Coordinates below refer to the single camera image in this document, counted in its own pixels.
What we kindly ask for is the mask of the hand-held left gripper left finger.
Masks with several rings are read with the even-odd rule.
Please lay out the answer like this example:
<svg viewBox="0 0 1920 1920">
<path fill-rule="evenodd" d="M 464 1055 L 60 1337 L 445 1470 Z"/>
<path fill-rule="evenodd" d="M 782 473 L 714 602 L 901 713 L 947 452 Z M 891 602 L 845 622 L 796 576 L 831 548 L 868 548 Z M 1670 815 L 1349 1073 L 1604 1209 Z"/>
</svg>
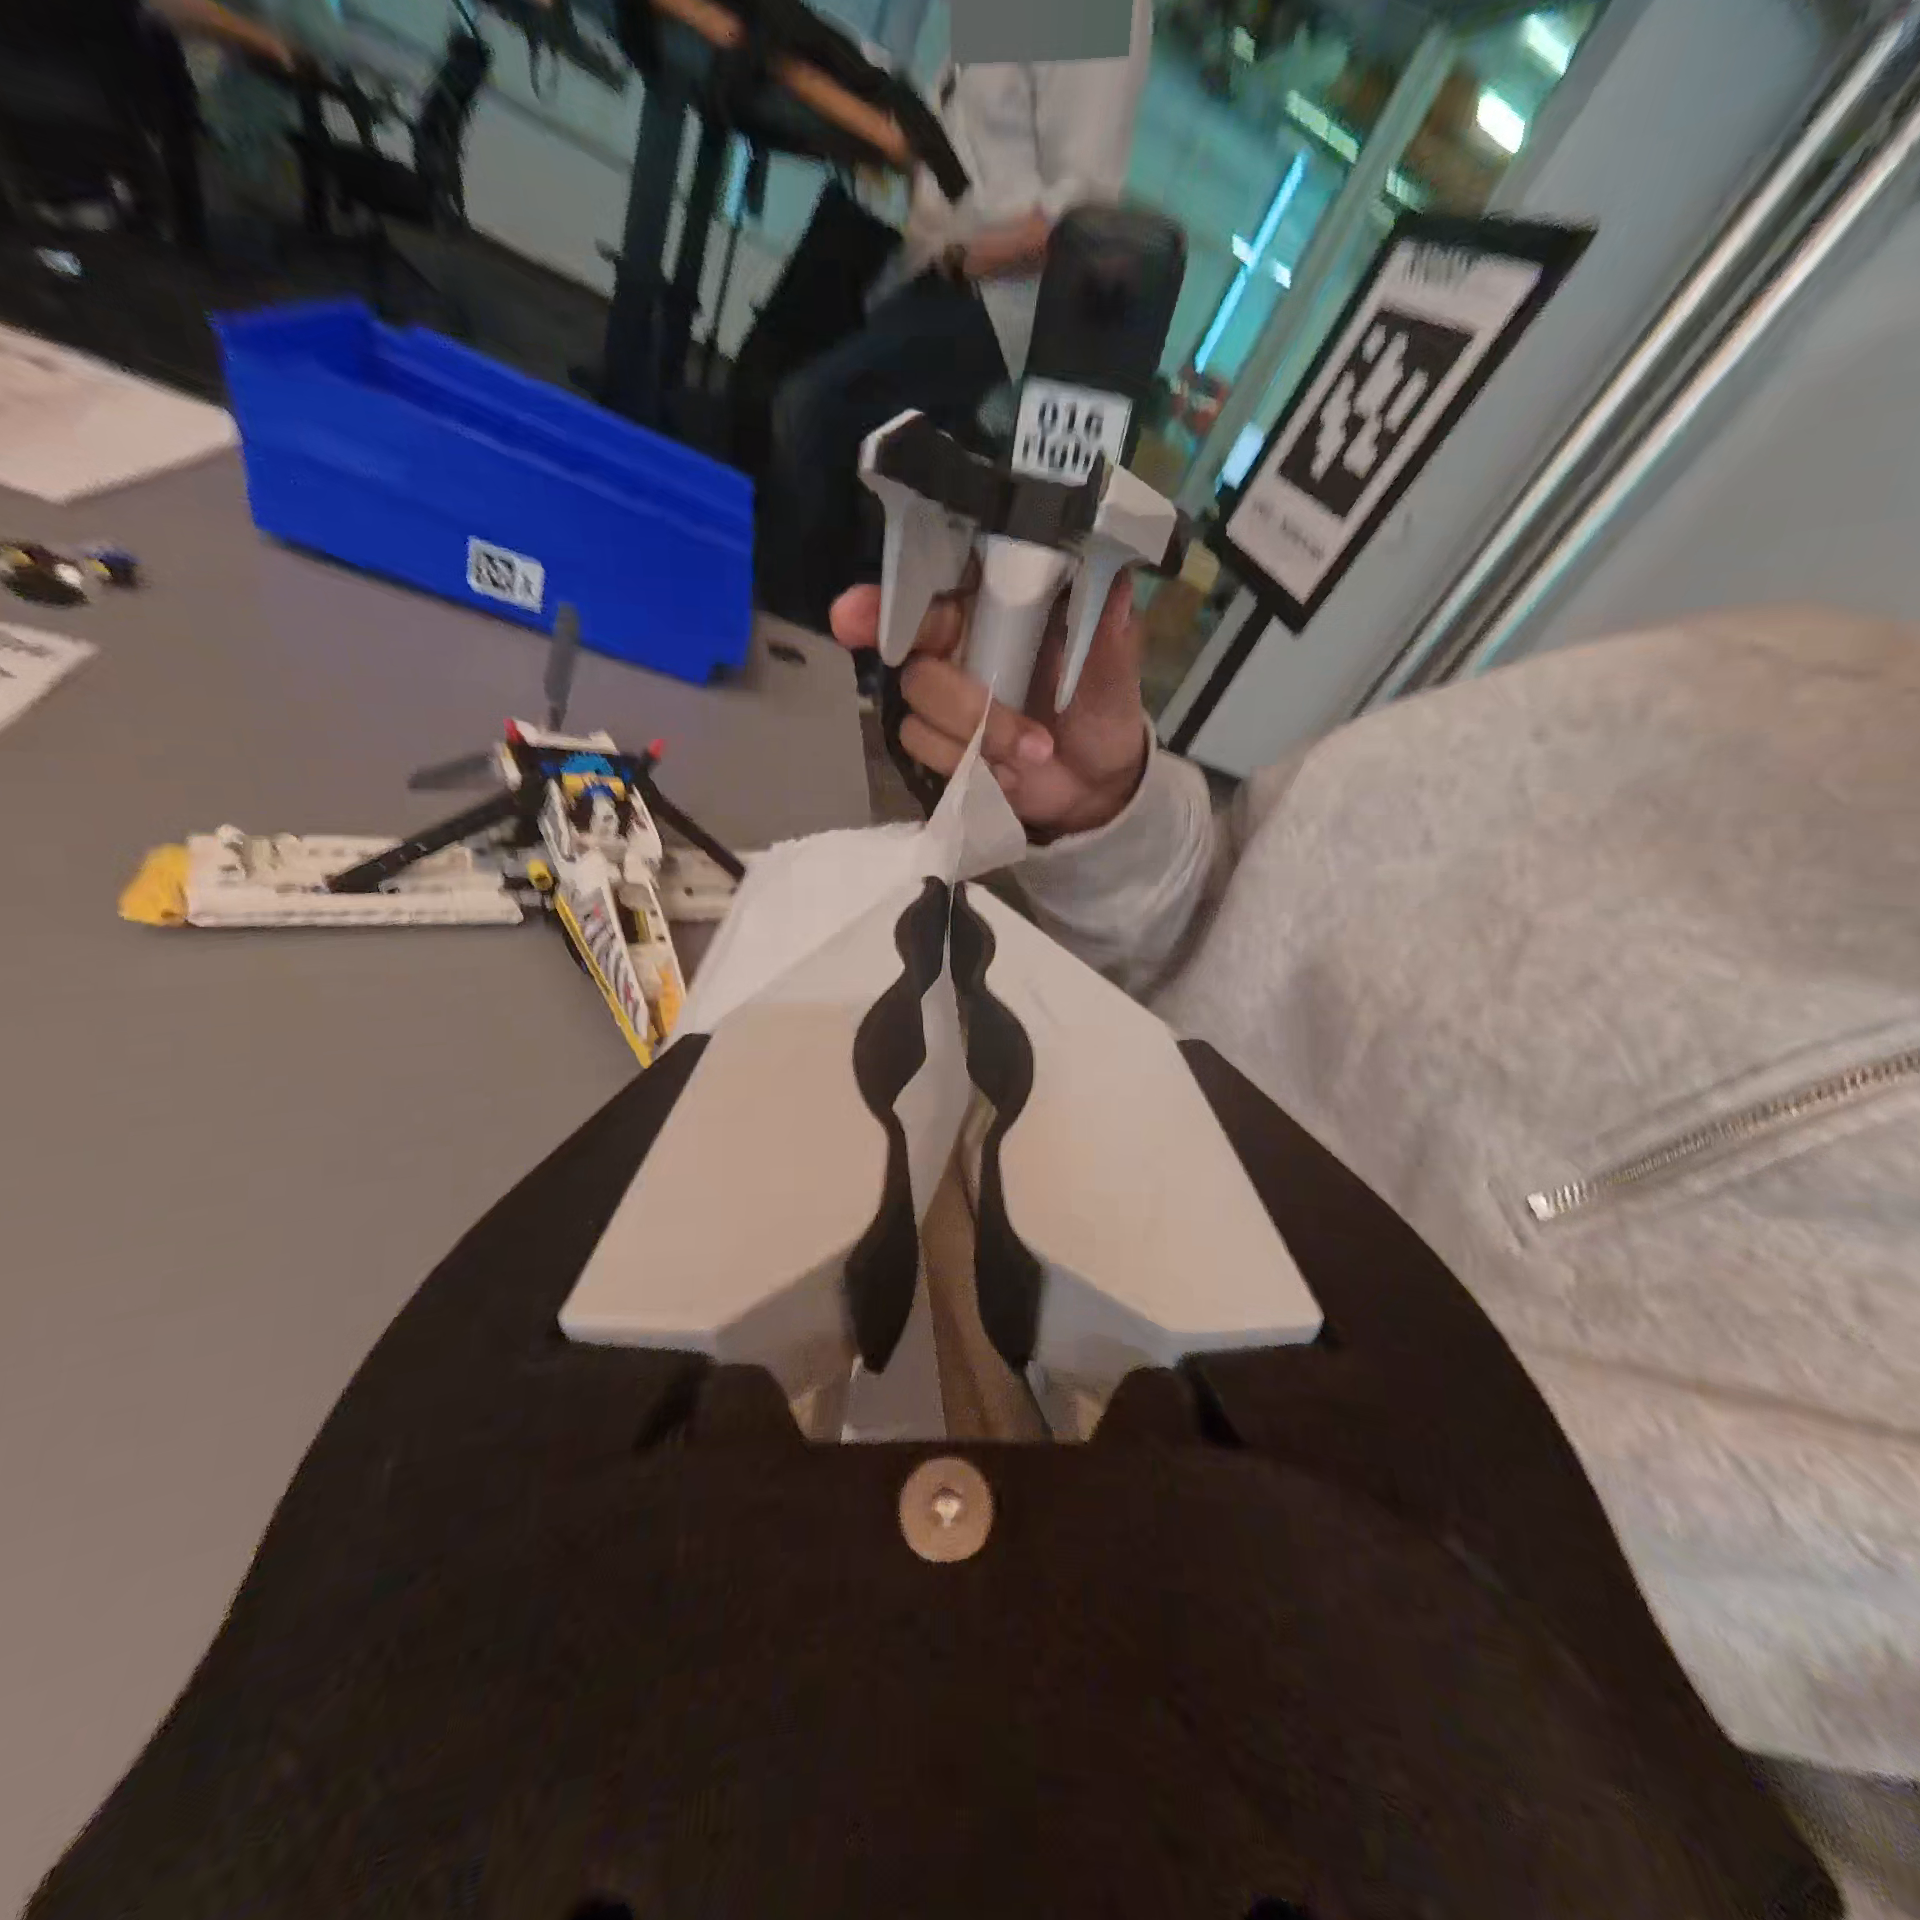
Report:
<svg viewBox="0 0 1920 1920">
<path fill-rule="evenodd" d="M 766 1366 L 794 1416 L 947 1416 L 927 1291 L 927 1209 L 909 1187 L 901 1122 L 880 1163 L 796 1179 L 796 1148 L 722 1163 L 704 1139 L 699 1039 L 629 1196 L 611 1209 L 578 1291 L 571 1340 L 690 1352 Z"/>
</svg>

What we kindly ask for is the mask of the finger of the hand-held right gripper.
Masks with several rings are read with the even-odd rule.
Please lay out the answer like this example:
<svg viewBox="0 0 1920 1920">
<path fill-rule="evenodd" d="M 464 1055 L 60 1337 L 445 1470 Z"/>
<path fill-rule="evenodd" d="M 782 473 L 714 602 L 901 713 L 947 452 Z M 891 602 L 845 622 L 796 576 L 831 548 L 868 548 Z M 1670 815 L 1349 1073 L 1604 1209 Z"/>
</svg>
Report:
<svg viewBox="0 0 1920 1920">
<path fill-rule="evenodd" d="M 973 516 L 956 516 L 909 481 L 872 481 L 872 504 L 880 504 L 872 657 L 880 657 L 880 669 L 901 669 L 936 592 L 954 592 L 970 576 Z"/>
<path fill-rule="evenodd" d="M 1130 471 L 1103 473 L 1095 529 L 1080 537 L 1051 713 L 1080 698 L 1080 669 L 1095 657 L 1095 625 L 1103 625 L 1124 567 L 1180 576 L 1180 506 Z"/>
</svg>

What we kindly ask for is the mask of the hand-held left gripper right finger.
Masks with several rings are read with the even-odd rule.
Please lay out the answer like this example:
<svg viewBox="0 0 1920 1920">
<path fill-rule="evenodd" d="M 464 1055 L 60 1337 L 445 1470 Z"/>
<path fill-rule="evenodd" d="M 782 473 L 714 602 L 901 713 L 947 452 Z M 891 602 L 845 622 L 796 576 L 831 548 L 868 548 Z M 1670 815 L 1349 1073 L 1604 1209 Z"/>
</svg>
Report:
<svg viewBox="0 0 1920 1920">
<path fill-rule="evenodd" d="M 1180 1039 L 986 882 L 954 889 L 970 1055 L 973 1327 L 1043 1425 L 1214 1352 L 1292 1352 L 1325 1311 Z"/>
</svg>

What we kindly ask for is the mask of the white plastic bag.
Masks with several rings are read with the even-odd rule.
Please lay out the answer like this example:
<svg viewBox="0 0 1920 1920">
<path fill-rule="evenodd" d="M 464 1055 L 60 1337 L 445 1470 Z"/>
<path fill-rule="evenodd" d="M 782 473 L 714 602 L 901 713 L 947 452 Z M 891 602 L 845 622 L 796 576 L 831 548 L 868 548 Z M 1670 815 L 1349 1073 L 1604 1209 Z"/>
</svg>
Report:
<svg viewBox="0 0 1920 1920">
<path fill-rule="evenodd" d="M 954 918 L 1017 850 L 973 724 L 927 826 L 809 833 L 748 871 L 690 1004 L 690 1097 L 722 1163 L 796 1148 L 796 1179 L 831 1187 L 901 1122 L 909 1187 L 936 1196 L 970 1115 Z"/>
</svg>

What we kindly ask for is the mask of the blue plastic bin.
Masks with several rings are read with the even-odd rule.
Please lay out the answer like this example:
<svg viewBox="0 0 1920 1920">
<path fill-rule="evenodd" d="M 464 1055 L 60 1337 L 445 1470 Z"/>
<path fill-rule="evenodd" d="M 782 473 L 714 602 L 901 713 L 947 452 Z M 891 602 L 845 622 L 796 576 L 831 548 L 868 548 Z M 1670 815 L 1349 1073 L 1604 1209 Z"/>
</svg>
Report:
<svg viewBox="0 0 1920 1920">
<path fill-rule="evenodd" d="M 728 682 L 756 649 L 756 481 L 360 297 L 214 315 L 256 537 Z"/>
</svg>

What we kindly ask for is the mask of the person's right forearm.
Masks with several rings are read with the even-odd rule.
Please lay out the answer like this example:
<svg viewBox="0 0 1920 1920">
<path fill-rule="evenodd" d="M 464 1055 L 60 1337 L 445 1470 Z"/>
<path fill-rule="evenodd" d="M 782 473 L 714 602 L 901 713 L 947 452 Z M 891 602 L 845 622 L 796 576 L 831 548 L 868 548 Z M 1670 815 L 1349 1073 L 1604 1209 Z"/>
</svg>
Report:
<svg viewBox="0 0 1920 1920">
<path fill-rule="evenodd" d="M 1017 913 L 1103 982 L 1157 1004 L 1244 871 L 1244 801 L 1144 736 L 1111 826 L 1026 843 Z"/>
</svg>

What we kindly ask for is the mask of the white yellow lego aircraft model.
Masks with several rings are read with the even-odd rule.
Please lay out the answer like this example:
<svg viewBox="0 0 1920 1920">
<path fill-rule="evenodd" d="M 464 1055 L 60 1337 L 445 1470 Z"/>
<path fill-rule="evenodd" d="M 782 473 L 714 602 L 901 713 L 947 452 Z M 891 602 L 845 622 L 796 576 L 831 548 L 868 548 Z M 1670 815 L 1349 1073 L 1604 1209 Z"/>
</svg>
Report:
<svg viewBox="0 0 1920 1920">
<path fill-rule="evenodd" d="M 664 801 L 664 751 L 571 730 L 578 602 L 542 649 L 542 724 L 421 761 L 407 790 L 476 807 L 399 833 L 189 833 L 148 850 L 119 889 L 130 927 L 523 927 L 553 918 L 616 1044 L 658 1060 L 690 1015 L 680 927 L 722 927 L 748 860 Z"/>
</svg>

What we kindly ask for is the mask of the small dark lego subassembly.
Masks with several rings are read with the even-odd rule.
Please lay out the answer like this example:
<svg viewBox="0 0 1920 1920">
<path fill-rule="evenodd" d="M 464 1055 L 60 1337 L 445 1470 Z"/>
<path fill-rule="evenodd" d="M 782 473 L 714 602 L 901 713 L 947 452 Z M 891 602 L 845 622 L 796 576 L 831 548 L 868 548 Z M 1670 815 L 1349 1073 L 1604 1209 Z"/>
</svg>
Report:
<svg viewBox="0 0 1920 1920">
<path fill-rule="evenodd" d="M 0 548 L 0 584 L 21 602 L 64 615 L 64 602 L 96 602 L 96 592 L 134 592 L 148 567 L 119 548 Z"/>
</svg>

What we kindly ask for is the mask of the person's right hand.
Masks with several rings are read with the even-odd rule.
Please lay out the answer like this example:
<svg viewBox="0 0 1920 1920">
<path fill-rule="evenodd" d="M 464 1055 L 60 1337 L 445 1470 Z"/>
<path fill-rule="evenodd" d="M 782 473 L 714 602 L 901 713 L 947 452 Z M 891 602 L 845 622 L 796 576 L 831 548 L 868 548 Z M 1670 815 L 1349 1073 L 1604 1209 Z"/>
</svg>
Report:
<svg viewBox="0 0 1920 1920">
<path fill-rule="evenodd" d="M 999 708 L 970 682 L 970 615 L 973 584 L 927 602 L 909 667 L 880 682 L 880 751 L 909 790 L 973 761 L 999 779 L 1026 843 L 1095 833 L 1130 807 L 1144 770 L 1144 708 L 1139 708 L 1139 567 L 1111 576 L 1080 686 L 1058 708 L 1058 615 L 1043 622 L 1026 698 Z"/>
</svg>

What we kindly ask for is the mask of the framed marker sign on stand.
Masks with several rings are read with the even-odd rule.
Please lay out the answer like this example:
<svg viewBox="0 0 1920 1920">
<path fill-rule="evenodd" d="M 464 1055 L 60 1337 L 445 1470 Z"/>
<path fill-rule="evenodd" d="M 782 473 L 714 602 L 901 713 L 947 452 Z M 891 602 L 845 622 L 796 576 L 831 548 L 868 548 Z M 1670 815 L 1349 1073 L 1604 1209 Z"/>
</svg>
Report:
<svg viewBox="0 0 1920 1920">
<path fill-rule="evenodd" d="M 1383 230 L 1292 406 L 1214 506 L 1214 552 L 1244 576 L 1247 622 L 1214 657 L 1180 724 L 1161 724 L 1161 751 L 1197 751 L 1258 625 L 1311 640 L 1390 504 L 1574 280 L 1591 236 L 1598 222 L 1516 210 L 1401 210 Z"/>
</svg>

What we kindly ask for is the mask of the wooden desk with black legs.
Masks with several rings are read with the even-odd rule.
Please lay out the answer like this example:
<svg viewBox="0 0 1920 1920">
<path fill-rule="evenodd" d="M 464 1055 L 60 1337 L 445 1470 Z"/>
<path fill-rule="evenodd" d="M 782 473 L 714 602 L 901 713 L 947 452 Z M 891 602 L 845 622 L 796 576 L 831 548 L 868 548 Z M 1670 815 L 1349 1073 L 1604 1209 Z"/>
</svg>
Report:
<svg viewBox="0 0 1920 1920">
<path fill-rule="evenodd" d="M 639 67 L 639 166 L 591 403 L 680 430 L 728 146 L 826 172 L 927 172 L 947 205 L 970 195 L 970 166 L 936 106 L 809 0 L 611 0 L 611 41 Z"/>
</svg>

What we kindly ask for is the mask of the white paper sheet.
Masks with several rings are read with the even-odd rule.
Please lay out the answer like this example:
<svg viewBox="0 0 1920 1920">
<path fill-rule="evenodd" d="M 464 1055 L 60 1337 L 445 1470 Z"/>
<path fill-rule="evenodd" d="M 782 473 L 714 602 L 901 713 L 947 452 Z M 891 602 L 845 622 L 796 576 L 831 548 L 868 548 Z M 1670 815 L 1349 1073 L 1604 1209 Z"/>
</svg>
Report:
<svg viewBox="0 0 1920 1920">
<path fill-rule="evenodd" d="M 96 504 L 237 452 L 230 406 L 0 323 L 0 481 Z"/>
</svg>

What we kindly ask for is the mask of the chrome rail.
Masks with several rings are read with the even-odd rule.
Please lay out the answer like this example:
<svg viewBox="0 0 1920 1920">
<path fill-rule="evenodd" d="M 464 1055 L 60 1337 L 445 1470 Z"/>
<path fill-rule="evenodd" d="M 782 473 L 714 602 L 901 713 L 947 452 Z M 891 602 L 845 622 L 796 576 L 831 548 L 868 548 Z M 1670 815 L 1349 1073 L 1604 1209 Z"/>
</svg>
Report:
<svg viewBox="0 0 1920 1920">
<path fill-rule="evenodd" d="M 1885 0 L 1349 713 L 1474 682 L 1539 649 L 1910 188 L 1920 9 Z"/>
</svg>

